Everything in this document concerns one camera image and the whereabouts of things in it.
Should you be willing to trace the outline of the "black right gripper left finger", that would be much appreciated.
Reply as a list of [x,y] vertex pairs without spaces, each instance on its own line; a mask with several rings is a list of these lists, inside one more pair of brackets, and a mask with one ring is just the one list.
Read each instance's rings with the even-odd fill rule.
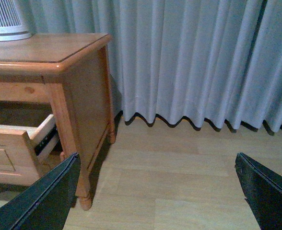
[[0,230],[61,230],[79,180],[78,153],[0,208]]

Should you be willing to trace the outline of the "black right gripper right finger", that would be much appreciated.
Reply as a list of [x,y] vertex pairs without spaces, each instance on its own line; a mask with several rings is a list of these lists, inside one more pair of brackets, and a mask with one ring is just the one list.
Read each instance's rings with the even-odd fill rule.
[[262,230],[282,230],[282,176],[244,153],[235,170],[252,213]]

